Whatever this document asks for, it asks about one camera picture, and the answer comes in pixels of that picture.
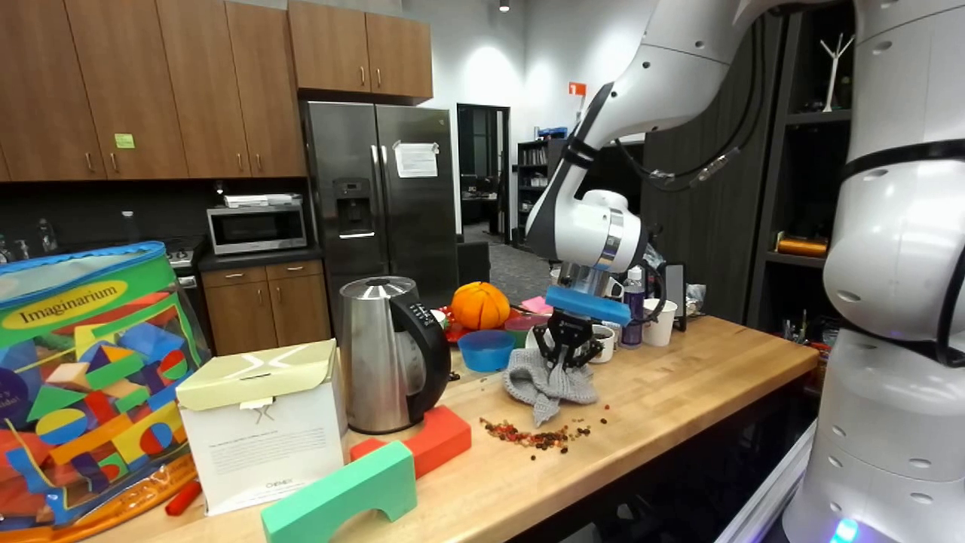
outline butcher block counter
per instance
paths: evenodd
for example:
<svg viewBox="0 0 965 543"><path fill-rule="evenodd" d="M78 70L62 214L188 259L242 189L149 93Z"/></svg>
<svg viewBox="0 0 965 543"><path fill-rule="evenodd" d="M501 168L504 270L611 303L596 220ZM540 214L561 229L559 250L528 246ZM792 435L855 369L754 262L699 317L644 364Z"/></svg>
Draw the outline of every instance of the butcher block counter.
<svg viewBox="0 0 965 543"><path fill-rule="evenodd" d="M464 375L449 384L442 404L471 426L473 448L417 483L417 509L399 522L366 512L339 540L508 540L815 369L818 351L696 317L662 351L619 347L610 363L593 364L601 400L566 404L548 432L566 426L569 441L545 451L499 441L492 426L535 432L530 406L515 404L501 377ZM93 540L266 536L258 507L209 518L205 501L195 501L185 517L158 507Z"/></svg>

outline stainless steel refrigerator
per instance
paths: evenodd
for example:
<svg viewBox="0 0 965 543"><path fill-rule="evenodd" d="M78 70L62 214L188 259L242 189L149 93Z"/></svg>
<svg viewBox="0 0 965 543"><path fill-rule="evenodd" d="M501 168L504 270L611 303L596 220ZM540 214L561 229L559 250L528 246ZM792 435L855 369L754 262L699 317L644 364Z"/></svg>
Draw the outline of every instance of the stainless steel refrigerator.
<svg viewBox="0 0 965 543"><path fill-rule="evenodd" d="M307 100L304 127L336 334L339 291L356 279L403 274L425 305L445 305L458 282L449 111Z"/></svg>

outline pumpkin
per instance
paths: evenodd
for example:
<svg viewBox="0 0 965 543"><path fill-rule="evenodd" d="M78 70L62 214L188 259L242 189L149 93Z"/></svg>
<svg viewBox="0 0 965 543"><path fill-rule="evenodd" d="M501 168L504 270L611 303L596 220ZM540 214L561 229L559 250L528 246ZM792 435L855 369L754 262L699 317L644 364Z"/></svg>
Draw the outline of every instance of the pumpkin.
<svg viewBox="0 0 965 543"><path fill-rule="evenodd" d="M495 284L473 282L452 294L449 314L460 330L501 330L510 320L510 300Z"/></svg>

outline electric kettle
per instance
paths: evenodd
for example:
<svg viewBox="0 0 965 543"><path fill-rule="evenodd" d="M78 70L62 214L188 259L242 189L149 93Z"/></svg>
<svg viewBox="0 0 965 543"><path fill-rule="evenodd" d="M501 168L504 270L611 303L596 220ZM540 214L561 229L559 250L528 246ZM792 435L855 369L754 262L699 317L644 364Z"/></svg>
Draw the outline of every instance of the electric kettle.
<svg viewBox="0 0 965 543"><path fill-rule="evenodd" d="M421 423L449 384L449 347L417 282L374 274L339 294L350 430L381 435Z"/></svg>

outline blue bowl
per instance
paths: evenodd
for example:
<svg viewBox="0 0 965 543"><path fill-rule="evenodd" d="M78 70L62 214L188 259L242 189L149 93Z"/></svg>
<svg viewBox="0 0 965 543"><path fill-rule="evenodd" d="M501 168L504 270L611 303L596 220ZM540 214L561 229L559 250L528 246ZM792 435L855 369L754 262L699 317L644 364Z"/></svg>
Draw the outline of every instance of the blue bowl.
<svg viewBox="0 0 965 543"><path fill-rule="evenodd" d="M460 354L464 364L475 375L504 372L510 364L512 347L515 347L515 340L504 330L471 333L471 334L458 338L458 354Z"/></svg>

